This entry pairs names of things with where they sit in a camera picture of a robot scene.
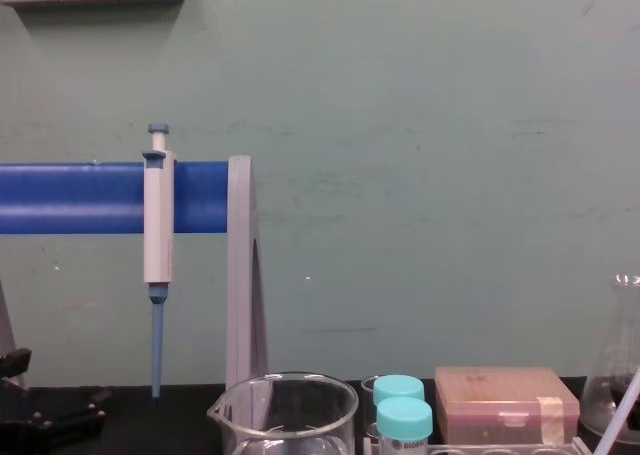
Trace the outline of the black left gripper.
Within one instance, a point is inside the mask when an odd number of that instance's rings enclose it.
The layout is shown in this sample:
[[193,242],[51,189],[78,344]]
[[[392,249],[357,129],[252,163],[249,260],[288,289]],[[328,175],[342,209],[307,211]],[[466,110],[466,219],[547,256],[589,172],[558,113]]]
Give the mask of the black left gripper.
[[34,404],[24,382],[32,351],[1,356],[1,453],[49,454],[51,436],[99,435],[112,392],[106,388],[38,394]]

